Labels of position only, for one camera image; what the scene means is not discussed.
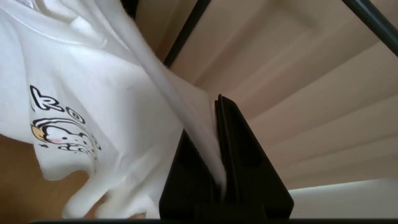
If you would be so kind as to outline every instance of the curtain fold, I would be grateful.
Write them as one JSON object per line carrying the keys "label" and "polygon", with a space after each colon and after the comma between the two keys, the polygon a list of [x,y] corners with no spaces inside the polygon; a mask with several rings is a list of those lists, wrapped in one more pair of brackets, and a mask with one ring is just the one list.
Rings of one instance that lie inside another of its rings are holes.
{"label": "curtain fold", "polygon": [[341,1],[212,0],[171,70],[238,104],[288,189],[398,176],[398,58]]}

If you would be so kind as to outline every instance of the shirt neckline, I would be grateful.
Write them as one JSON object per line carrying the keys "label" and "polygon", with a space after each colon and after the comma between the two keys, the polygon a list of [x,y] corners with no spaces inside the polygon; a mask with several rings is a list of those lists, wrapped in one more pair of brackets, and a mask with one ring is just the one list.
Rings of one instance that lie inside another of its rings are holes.
{"label": "shirt neckline", "polygon": [[49,39],[63,42],[65,44],[91,46],[100,46],[106,42],[106,38],[102,33],[100,33],[101,38],[99,38],[99,41],[93,40],[72,29],[70,24],[45,16],[40,12],[23,5],[23,3],[17,2],[16,0],[1,1],[0,9],[9,14],[23,26]]}

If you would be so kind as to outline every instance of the white fabric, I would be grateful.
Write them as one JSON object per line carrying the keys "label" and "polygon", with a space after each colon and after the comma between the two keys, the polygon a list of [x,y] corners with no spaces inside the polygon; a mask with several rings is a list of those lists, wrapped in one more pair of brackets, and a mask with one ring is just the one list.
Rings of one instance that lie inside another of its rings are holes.
{"label": "white fabric", "polygon": [[0,133],[34,145],[43,175],[90,178],[66,204],[83,217],[147,212],[185,128],[217,183],[226,177],[207,94],[155,58],[119,1],[0,2]]}

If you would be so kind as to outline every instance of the pink cheek of cartoon character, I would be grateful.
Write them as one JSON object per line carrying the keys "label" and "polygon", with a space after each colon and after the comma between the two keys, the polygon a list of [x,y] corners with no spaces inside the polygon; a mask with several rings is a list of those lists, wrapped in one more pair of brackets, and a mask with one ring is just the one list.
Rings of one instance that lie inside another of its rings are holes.
{"label": "pink cheek of cartoon character", "polygon": [[52,142],[52,143],[61,143],[62,142],[62,140],[61,139],[49,139],[49,142]]}

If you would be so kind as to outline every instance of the white wall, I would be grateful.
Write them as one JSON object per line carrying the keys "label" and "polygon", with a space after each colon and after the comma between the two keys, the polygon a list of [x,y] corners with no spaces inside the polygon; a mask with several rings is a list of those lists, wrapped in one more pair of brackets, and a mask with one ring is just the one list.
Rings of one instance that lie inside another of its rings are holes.
{"label": "white wall", "polygon": [[398,218],[398,179],[379,179],[289,191],[290,218]]}

